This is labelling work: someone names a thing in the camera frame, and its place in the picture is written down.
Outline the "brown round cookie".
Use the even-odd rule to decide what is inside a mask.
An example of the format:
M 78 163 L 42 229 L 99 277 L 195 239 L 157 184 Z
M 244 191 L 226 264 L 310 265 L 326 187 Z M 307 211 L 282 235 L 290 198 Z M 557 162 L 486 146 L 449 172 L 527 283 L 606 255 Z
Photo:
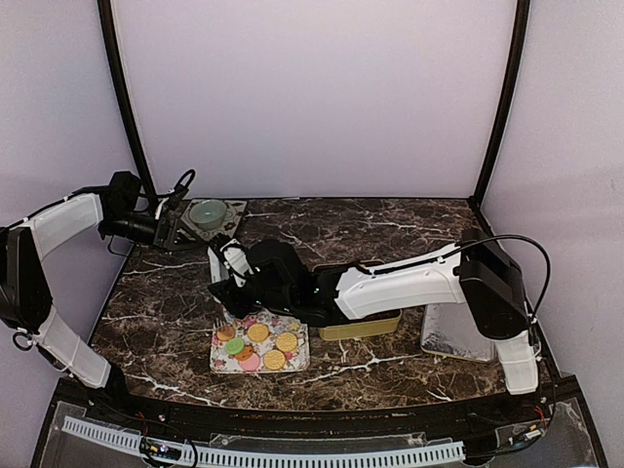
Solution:
M 216 330 L 216 337 L 221 342 L 227 342 L 236 336 L 236 329 L 231 326 L 223 326 Z

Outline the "green macaron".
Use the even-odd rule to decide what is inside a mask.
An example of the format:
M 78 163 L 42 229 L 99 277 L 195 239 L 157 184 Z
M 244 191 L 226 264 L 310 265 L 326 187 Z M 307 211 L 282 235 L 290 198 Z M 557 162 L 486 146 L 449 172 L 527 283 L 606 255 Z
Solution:
M 235 356 L 241 353 L 245 349 L 246 343 L 241 337 L 234 337 L 226 342 L 225 350 L 228 355 Z

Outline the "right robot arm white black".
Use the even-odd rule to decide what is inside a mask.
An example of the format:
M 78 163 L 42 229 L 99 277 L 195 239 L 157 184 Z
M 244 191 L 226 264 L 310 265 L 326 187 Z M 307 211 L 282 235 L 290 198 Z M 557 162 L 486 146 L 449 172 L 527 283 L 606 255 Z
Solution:
M 275 239 L 250 247 L 224 234 L 208 244 L 213 297 L 243 319 L 264 308 L 324 328 L 391 310 L 464 304 L 478 332 L 493 342 L 509 393 L 497 403 L 508 423 L 535 406 L 537 357 L 529 341 L 538 307 L 527 300 L 519 263 L 499 245 L 501 236 L 477 228 L 431 253 L 377 266 L 360 261 L 311 271 L 295 248 Z

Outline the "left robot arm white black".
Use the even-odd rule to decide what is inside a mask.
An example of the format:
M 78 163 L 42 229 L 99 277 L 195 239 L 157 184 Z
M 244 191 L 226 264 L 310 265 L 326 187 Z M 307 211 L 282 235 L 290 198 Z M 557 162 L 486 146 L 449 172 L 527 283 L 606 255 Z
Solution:
M 148 194 L 138 176 L 116 172 L 105 185 L 79 188 L 1 229 L 1 321 L 13 330 L 14 345 L 37 349 L 59 371 L 102 393 L 98 406 L 117 425 L 137 418 L 137 402 L 125 394 L 123 372 L 87 343 L 74 329 L 76 313 L 65 310 L 70 293 L 77 305 L 90 304 L 87 293 L 101 293 L 95 269 L 103 259 L 86 249 L 72 258 L 69 245 L 100 238 L 162 251 L 195 246 L 174 215 L 195 175 L 188 170 L 169 192 Z

